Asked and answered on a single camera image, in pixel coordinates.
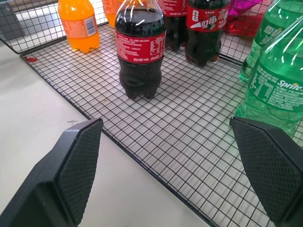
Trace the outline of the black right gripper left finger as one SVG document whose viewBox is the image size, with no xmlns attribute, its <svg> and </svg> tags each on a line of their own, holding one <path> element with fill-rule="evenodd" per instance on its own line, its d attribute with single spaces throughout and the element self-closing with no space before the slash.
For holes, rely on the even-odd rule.
<svg viewBox="0 0 303 227">
<path fill-rule="evenodd" d="M 95 179 L 102 128 L 97 118 L 66 129 L 0 214 L 0 227 L 78 227 Z"/>
</svg>

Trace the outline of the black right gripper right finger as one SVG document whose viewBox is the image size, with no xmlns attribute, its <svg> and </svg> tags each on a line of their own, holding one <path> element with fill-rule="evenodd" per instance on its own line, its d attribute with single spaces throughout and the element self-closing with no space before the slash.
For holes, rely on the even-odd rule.
<svg viewBox="0 0 303 227">
<path fill-rule="evenodd" d="M 246 176 L 275 227 L 303 227 L 303 149 L 282 129 L 232 117 Z"/>
</svg>

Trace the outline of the green Sprite bottle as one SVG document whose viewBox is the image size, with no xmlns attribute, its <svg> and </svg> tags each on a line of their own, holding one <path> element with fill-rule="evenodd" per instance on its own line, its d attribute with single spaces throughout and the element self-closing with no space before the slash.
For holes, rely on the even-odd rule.
<svg viewBox="0 0 303 227">
<path fill-rule="evenodd" d="M 303 0 L 275 0 L 266 10 L 244 60 L 239 80 L 248 82 L 262 48 L 303 15 Z"/>
<path fill-rule="evenodd" d="M 303 15 L 262 49 L 234 115 L 294 136 L 303 120 Z"/>
</svg>

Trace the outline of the cola bottle with red label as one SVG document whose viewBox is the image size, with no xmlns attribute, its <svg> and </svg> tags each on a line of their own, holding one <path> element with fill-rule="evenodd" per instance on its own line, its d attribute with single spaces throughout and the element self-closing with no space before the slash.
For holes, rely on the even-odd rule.
<svg viewBox="0 0 303 227">
<path fill-rule="evenodd" d="M 166 48 L 178 52 L 187 40 L 187 0 L 157 0 L 166 23 Z"/>
<path fill-rule="evenodd" d="M 128 98 L 152 99 L 161 83 L 166 25 L 156 0 L 124 0 L 115 20 L 119 79 Z"/>
<path fill-rule="evenodd" d="M 218 59 L 230 2 L 187 0 L 185 56 L 188 61 L 203 67 L 209 61 Z"/>
</svg>

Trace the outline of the orange soda bottle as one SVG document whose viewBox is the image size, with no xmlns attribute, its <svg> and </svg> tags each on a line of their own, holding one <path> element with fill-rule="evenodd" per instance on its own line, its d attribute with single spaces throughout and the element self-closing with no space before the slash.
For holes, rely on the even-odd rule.
<svg viewBox="0 0 303 227">
<path fill-rule="evenodd" d="M 88 53 L 99 48 L 99 31 L 89 0 L 58 0 L 58 13 L 73 50 Z"/>
<path fill-rule="evenodd" d="M 115 27 L 116 13 L 124 0 L 102 0 L 105 16 L 112 27 Z"/>
</svg>

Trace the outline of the pink foil snack bag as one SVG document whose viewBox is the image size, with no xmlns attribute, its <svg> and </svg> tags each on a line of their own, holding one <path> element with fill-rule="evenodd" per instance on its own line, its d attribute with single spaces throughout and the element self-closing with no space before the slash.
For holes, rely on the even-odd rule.
<svg viewBox="0 0 303 227">
<path fill-rule="evenodd" d="M 227 22 L 231 22 L 242 13 L 259 4 L 261 1 L 262 0 L 231 0 Z"/>
</svg>

